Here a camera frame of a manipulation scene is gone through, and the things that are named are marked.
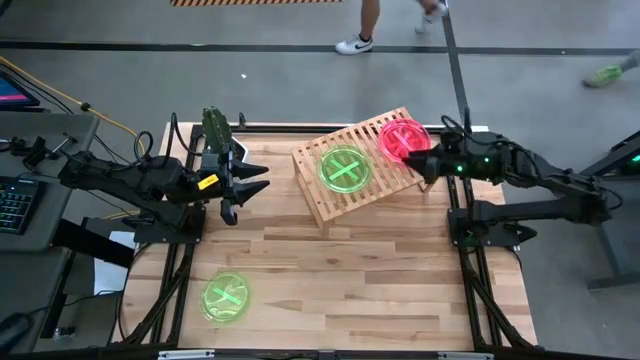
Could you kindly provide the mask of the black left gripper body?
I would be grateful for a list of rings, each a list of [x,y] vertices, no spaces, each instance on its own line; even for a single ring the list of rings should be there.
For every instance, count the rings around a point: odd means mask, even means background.
[[[231,161],[235,159],[233,150],[226,155],[220,155],[220,170],[217,174],[203,176],[200,169],[197,172],[199,180],[197,182],[200,191],[207,190],[214,185],[220,187],[221,208],[220,216],[227,225],[236,225],[238,217],[235,212],[235,204],[232,201],[232,187],[234,185],[234,177],[231,173]]]

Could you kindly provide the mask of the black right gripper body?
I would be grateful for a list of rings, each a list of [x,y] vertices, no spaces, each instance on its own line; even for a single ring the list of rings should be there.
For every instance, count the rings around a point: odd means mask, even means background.
[[[429,166],[435,176],[483,179],[483,156],[471,152],[463,141],[442,138],[432,156]]]

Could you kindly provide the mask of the pink translucent plastic plate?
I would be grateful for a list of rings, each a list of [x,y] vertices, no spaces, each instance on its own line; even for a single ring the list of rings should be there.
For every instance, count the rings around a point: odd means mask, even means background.
[[[379,131],[378,145],[390,161],[402,164],[403,159],[411,152],[429,150],[431,137],[418,122],[400,118],[382,127]]]

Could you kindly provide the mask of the green translucent plastic plate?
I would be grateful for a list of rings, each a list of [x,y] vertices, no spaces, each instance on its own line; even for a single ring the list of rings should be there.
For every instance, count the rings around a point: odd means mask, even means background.
[[[212,322],[229,324],[248,310],[251,290],[246,278],[234,272],[217,272],[204,286],[200,310]]]
[[[369,156],[354,145],[335,145],[324,151],[318,164],[321,182],[336,193],[351,194],[369,185],[373,166]]]

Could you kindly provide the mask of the wooden slatted shelf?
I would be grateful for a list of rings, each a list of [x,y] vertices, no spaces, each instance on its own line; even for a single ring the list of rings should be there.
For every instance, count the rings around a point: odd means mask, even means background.
[[[379,131],[390,121],[400,118],[412,119],[412,116],[406,108],[400,107],[292,148],[295,177],[323,233],[327,233],[329,227],[343,215],[412,186],[417,186],[424,194],[431,190],[433,184],[426,184],[415,171],[390,161],[379,148]],[[318,176],[321,154],[341,144],[360,148],[371,160],[373,175],[363,190],[351,194],[336,193],[329,190]]]

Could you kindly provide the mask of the green artificial cactus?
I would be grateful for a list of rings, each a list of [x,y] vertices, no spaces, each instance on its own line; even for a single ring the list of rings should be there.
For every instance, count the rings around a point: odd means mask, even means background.
[[[232,132],[226,116],[214,106],[205,107],[202,112],[205,154],[228,155],[232,150]]]

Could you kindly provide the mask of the black stand legs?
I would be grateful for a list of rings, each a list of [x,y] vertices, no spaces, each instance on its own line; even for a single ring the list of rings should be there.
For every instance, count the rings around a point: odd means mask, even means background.
[[[581,174],[599,177],[623,198],[621,205],[613,205],[612,218],[596,227],[612,274],[588,280],[588,290],[640,284],[640,251],[633,255],[628,247],[640,246],[640,130],[615,144]]]

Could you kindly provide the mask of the grey side desk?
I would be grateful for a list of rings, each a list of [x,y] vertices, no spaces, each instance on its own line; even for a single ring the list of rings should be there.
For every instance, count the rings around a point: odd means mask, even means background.
[[[99,121],[89,115],[0,112],[0,139],[16,137],[32,145],[41,137],[48,149],[63,145],[65,154],[89,149],[98,126]],[[43,160],[30,171],[21,157],[0,153],[0,177],[34,180],[44,185],[25,232],[0,232],[0,252],[38,252],[50,246],[71,195],[71,190],[57,179],[66,163],[65,155],[60,155],[56,160]]]

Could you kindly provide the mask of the black clamp device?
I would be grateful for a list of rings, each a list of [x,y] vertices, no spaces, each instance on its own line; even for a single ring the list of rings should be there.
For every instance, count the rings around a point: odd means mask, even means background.
[[[65,139],[53,149],[48,149],[45,146],[46,141],[40,136],[36,138],[31,146],[27,146],[24,139],[14,137],[9,142],[8,150],[13,156],[23,157],[22,164],[28,170],[35,170],[43,160],[57,160],[65,145],[77,143],[75,137],[66,132],[63,135]]]

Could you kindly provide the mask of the black backlit keyboard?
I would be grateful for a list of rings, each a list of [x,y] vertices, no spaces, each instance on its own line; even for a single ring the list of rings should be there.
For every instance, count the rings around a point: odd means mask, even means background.
[[[0,176],[0,233],[22,235],[38,205],[43,185]]]

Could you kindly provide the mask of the monitor with pink screen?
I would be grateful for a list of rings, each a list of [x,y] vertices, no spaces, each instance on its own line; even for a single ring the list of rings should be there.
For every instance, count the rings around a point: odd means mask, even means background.
[[[34,108],[40,101],[4,71],[0,71],[0,110]]]

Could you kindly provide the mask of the black computer mouse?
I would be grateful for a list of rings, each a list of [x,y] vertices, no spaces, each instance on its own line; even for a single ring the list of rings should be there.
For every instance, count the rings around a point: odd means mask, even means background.
[[[0,321],[0,354],[8,354],[31,327],[31,317],[26,313],[14,313]]]

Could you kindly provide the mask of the black metal table frame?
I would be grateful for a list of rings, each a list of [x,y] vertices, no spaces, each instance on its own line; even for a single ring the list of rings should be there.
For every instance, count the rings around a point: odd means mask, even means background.
[[[448,218],[473,200],[502,203],[487,182],[439,178],[349,212],[323,233],[295,177],[291,150],[331,131],[314,124],[236,131],[270,185],[226,225],[205,205],[202,239],[154,242],[128,275],[120,345],[156,346],[158,360],[183,350],[225,357],[312,360],[445,358],[512,360],[536,344],[521,269],[489,244],[466,249]],[[249,283],[235,322],[207,320],[204,286],[217,272]]]

